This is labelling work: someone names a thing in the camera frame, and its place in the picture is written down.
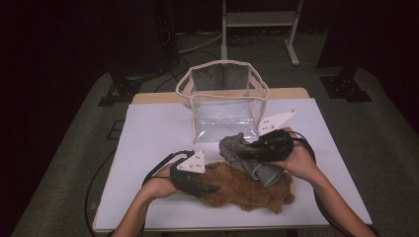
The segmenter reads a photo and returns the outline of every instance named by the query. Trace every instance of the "brown furry toy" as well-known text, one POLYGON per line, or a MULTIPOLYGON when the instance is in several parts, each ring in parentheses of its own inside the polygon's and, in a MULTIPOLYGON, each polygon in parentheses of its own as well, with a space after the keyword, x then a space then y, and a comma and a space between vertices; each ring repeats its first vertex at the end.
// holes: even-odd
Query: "brown furry toy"
POLYGON ((246 211, 268 207, 278 214, 283 210, 283 204, 294 201, 293 177, 287 172, 274 184, 264 187, 260 181, 252 179, 226 162, 210 163, 206 167, 206 172, 200 176, 201 182, 220 187, 215 193, 200 197, 200 201, 206 205, 219 207, 234 202, 246 211))

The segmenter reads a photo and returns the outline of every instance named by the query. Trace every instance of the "black glove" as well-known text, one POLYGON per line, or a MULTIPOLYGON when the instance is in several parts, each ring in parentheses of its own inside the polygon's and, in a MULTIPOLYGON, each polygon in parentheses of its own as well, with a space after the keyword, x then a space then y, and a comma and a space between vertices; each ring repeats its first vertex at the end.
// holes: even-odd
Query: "black glove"
POLYGON ((196 198, 214 193, 220 189, 219 186, 204 185, 200 180, 201 174, 199 173, 178 170, 177 166, 185 160, 184 158, 179 159, 170 167, 170 180, 176 189, 196 198))
POLYGON ((274 130, 247 144, 249 149, 240 151, 238 155, 242 159, 255 159, 260 162, 285 160, 293 152, 294 140, 287 131, 274 130))

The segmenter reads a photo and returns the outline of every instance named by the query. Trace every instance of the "black cable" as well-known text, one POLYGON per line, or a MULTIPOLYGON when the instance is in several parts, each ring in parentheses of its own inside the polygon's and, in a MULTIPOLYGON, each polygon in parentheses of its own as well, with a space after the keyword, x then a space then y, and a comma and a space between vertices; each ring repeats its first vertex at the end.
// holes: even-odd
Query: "black cable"
POLYGON ((153 176, 153 178, 159 178, 159 179, 164 179, 164 180, 170 180, 169 176, 153 176))
POLYGON ((252 6, 254 0, 251 0, 250 3, 247 5, 246 9, 244 10, 244 12, 246 12, 247 10, 249 10, 249 8, 252 6))
MULTIPOLYGON (((158 163, 156 165, 156 167, 154 167, 154 169, 152 169, 150 172, 148 172, 148 174, 145 176, 144 181, 142 182, 141 186, 144 186, 145 183, 147 183, 149 180, 151 180, 152 178, 162 178, 162 179, 170 179, 170 177, 154 177, 154 175, 164 166, 166 165, 170 160, 172 160, 173 158, 175 158, 176 156, 180 155, 180 154, 185 154, 188 157, 194 154, 194 151, 187 151, 187 150, 183 150, 183 151, 178 151, 176 153, 171 153, 170 155, 168 155, 166 158, 164 158, 162 161, 160 161, 160 163, 158 163)), ((142 237, 144 235, 144 227, 145 227, 145 220, 144 223, 142 223, 141 229, 139 230, 138 236, 142 237)))
POLYGON ((171 81, 171 80, 173 80, 173 79, 177 79, 177 77, 178 76, 180 76, 180 75, 182 75, 182 74, 184 74, 188 69, 189 69, 189 62, 186 60, 186 59, 184 59, 184 58, 180 58, 181 60, 183 60, 185 63, 186 63, 186 67, 185 67, 185 69, 181 72, 181 73, 179 73, 179 74, 177 74, 177 75, 175 75, 175 76, 172 76, 172 77, 170 77, 169 79, 167 79, 167 80, 165 80, 164 82, 162 82, 155 90, 154 90, 154 93, 156 93, 164 84, 166 84, 166 83, 168 83, 169 81, 171 81))
POLYGON ((229 46, 234 46, 234 47, 244 47, 244 46, 247 46, 247 45, 250 45, 259 41, 258 36, 254 36, 254 37, 255 39, 250 39, 249 37, 244 37, 240 35, 232 35, 228 37, 227 44, 229 46))
POLYGON ((206 41, 204 43, 201 43, 198 46, 195 46, 195 47, 192 47, 192 48, 189 48, 189 49, 185 49, 185 50, 179 50, 179 54, 185 54, 185 53, 188 53, 188 52, 192 52, 192 51, 195 51, 195 50, 198 50, 198 49, 201 49, 201 48, 204 48, 204 47, 213 45, 215 43, 219 43, 221 39, 222 39, 222 35, 221 34, 218 34, 217 37, 215 37, 213 39, 210 39, 210 40, 208 40, 208 41, 206 41))
POLYGON ((99 172, 102 170, 102 168, 106 164, 106 162, 115 154, 116 151, 117 151, 117 148, 115 148, 111 152, 111 154, 108 155, 108 157, 102 162, 101 166, 99 166, 99 168, 96 170, 96 173, 93 176, 92 180, 90 181, 89 188, 87 189, 86 196, 84 198, 84 218, 85 218, 85 221, 86 221, 86 224, 87 224, 87 228, 89 229, 90 235, 93 236, 93 237, 96 237, 96 234, 95 234, 95 231, 93 230, 92 226, 90 225, 89 216, 87 214, 87 208, 88 208, 87 203, 88 203, 88 200, 89 200, 90 190, 92 189, 93 183, 95 182, 96 177, 98 176, 99 172))
POLYGON ((193 54, 193 53, 206 53, 208 55, 211 55, 213 58, 215 58, 215 60, 219 60, 218 57, 215 54, 213 54, 211 52, 208 52, 208 51, 190 51, 190 52, 184 53, 183 55, 190 55, 190 54, 193 54))
POLYGON ((179 78, 178 78, 179 75, 175 75, 175 73, 173 73, 172 68, 170 68, 170 75, 176 80, 176 82, 179 82, 179 78))
MULTIPOLYGON (((311 148, 310 144, 308 144, 307 139, 301 135, 300 133, 296 131, 289 131, 289 133, 295 133, 299 135, 301 138, 294 138, 293 140, 299 141, 304 145, 304 148, 308 150, 308 153, 310 153, 311 158, 313 159, 314 163, 316 163, 314 150, 311 148)), ((344 227, 342 227, 339 223, 337 223, 330 215, 327 213, 326 209, 324 208, 323 204, 321 203, 316 191, 314 191, 314 199, 315 203, 317 204, 317 207, 320 211, 320 213, 323 215, 323 217, 329 222, 330 225, 332 225, 335 229, 337 229, 339 232, 344 234, 348 237, 355 237, 351 232, 346 230, 344 227)))
POLYGON ((244 2, 244 0, 241 0, 240 6, 238 7, 237 12, 241 12, 241 7, 243 6, 243 2, 244 2))
POLYGON ((192 33, 192 36, 202 37, 202 38, 208 38, 213 39, 213 35, 219 35, 219 32, 213 32, 213 33, 192 33))

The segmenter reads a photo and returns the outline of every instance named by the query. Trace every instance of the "metal rack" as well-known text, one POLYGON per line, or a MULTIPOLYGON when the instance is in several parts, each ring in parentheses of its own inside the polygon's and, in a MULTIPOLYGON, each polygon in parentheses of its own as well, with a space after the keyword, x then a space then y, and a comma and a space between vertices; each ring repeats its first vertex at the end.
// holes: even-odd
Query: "metal rack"
POLYGON ((295 36, 296 26, 298 25, 303 0, 298 0, 295 11, 241 13, 228 13, 226 1, 222 1, 221 59, 227 59, 227 28, 291 26, 290 37, 285 39, 285 45, 293 66, 299 66, 298 58, 293 49, 293 38, 295 36))

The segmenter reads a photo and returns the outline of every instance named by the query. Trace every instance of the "person's right hand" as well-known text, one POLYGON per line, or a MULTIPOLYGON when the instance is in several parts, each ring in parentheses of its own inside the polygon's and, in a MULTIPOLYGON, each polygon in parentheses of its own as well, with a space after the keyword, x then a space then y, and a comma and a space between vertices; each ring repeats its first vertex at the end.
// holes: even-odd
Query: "person's right hand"
MULTIPOLYGON (((289 127, 284 128, 286 131, 292 131, 289 127)), ((295 141, 293 143, 293 152, 284 161, 274 161, 269 164, 282 167, 293 176, 311 182, 315 176, 322 174, 317 165, 314 163, 308 150, 303 144, 295 141)))

